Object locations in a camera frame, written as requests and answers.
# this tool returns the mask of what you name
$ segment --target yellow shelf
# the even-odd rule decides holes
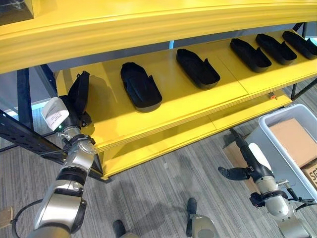
[[[78,73],[85,70],[91,74],[87,112],[92,117],[94,128],[84,128],[82,131],[94,138],[98,151],[103,151],[206,116],[220,108],[221,104],[247,95],[210,49],[202,47],[197,53],[202,58],[208,57],[221,75],[220,82],[211,90],[195,87],[178,65],[176,50],[171,50],[60,71],[56,78],[58,94],[66,94],[66,88],[71,87]],[[162,94],[162,104],[153,112],[135,111],[124,90],[120,70],[123,63],[130,61],[141,65],[149,75],[153,75]]]
[[[230,109],[112,147],[100,155],[103,158],[103,179],[291,103],[281,90],[275,95],[277,97],[273,100],[263,95]]]
[[[276,31],[268,32],[266,34],[274,37],[278,42],[282,43],[284,41],[282,37],[283,32],[284,31]],[[259,47],[256,43],[256,35],[241,36],[239,39],[248,42],[255,49]],[[210,48],[215,54],[217,54],[239,83],[241,83],[248,94],[257,94],[263,90],[273,91],[317,75],[317,59],[306,59],[289,44],[287,45],[297,55],[296,60],[294,60],[290,65],[285,66],[279,64],[262,49],[265,55],[272,62],[272,65],[268,68],[268,70],[265,71],[265,73],[255,73],[250,70],[245,70],[246,65],[230,48],[230,41],[231,39],[225,39],[217,42],[211,42]]]
[[[221,76],[220,82],[211,90],[200,90],[193,85],[176,61],[177,49],[173,49],[60,71],[56,77],[58,94],[65,95],[68,92],[78,73],[86,70],[91,74],[87,112],[92,117],[94,127],[84,128],[83,132],[95,139],[96,147],[101,152],[317,74],[317,60],[303,59],[299,53],[298,59],[291,65],[279,66],[273,62],[272,70],[253,73],[234,54],[230,54],[227,42],[221,40],[186,47],[202,59],[208,58]],[[231,58],[224,60],[223,52],[230,54]],[[149,75],[153,75],[163,97],[162,105],[157,110],[142,114],[132,106],[120,78],[122,64],[129,61],[141,65]]]
[[[317,20],[316,0],[32,0],[32,6],[34,19],[0,26],[0,73],[157,42]]]

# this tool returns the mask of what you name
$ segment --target black cable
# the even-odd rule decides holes
[[[27,209],[27,208],[29,208],[29,207],[35,205],[35,204],[38,204],[38,203],[42,202],[42,200],[43,200],[43,199],[39,199],[39,200],[37,200],[37,201],[35,201],[35,202],[30,203],[29,205],[26,205],[25,207],[23,207],[23,208],[15,215],[14,219],[13,219],[12,221],[10,221],[10,223],[12,224],[12,229],[11,229],[11,231],[12,231],[12,235],[13,235],[14,238],[20,238],[20,237],[18,236],[17,232],[16,232],[16,223],[17,223],[18,218],[19,218],[19,216],[21,215],[21,213],[22,213],[25,209]]]

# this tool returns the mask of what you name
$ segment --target black metal frame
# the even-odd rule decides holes
[[[51,96],[57,96],[56,82],[52,71],[47,65],[41,65],[42,81],[48,81],[45,85],[50,87]],[[0,152],[21,146],[33,153],[40,155],[42,158],[51,160],[58,164],[63,164],[67,153],[61,148],[45,139],[45,136],[52,135],[54,132],[45,135],[39,135],[33,130],[33,118],[31,109],[29,69],[21,69],[17,71],[17,90],[18,90],[18,116],[19,121],[0,110],[0,137],[12,142],[14,145],[0,149]],[[104,182],[103,170],[98,154],[94,157],[92,169],[89,176]]]
[[[306,22],[296,23],[295,26],[293,27],[293,30],[298,31],[301,26],[303,26],[302,37],[304,38],[306,35],[306,27],[307,27]],[[306,93],[309,89],[314,87],[315,84],[317,84],[317,78],[315,80],[313,80],[305,88],[303,88],[301,91],[299,91],[298,93],[296,93],[297,83],[293,84],[292,93],[291,93],[291,100],[292,101],[296,100],[297,98],[302,96],[304,93]]]

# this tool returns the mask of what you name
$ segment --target gray carpet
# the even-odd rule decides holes
[[[299,90],[308,82],[300,83]],[[315,114],[316,92],[315,86],[297,100]],[[254,119],[236,128],[248,134],[256,126]],[[88,178],[84,224],[73,237],[114,238],[111,225],[116,219],[122,219],[128,230],[142,238],[185,238],[186,202],[195,197],[198,212],[214,221],[223,238],[281,238],[265,209],[251,205],[244,183],[228,181],[218,173],[218,166],[231,166],[222,151],[228,140],[228,131],[213,135],[117,174],[108,184]],[[0,210],[13,206],[16,213],[42,198],[59,168],[22,148],[1,153]],[[21,237],[30,232],[36,209],[37,206],[30,208],[20,218],[17,226]],[[317,233],[316,206],[297,214]],[[12,237],[10,227],[1,229],[0,237]]]

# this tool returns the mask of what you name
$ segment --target metal bracket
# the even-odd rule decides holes
[[[0,137],[61,165],[67,157],[61,148],[2,110],[0,110]],[[100,160],[96,156],[89,176],[97,180],[101,180],[100,177],[103,176]]]
[[[315,78],[310,84],[308,84],[305,88],[303,88],[301,91],[299,91],[297,94],[295,94],[297,83],[293,85],[292,94],[291,94],[291,100],[295,100],[302,96],[304,93],[306,93],[309,89],[315,86],[317,84],[317,78]]]
[[[33,130],[29,68],[17,71],[17,93],[19,121]]]

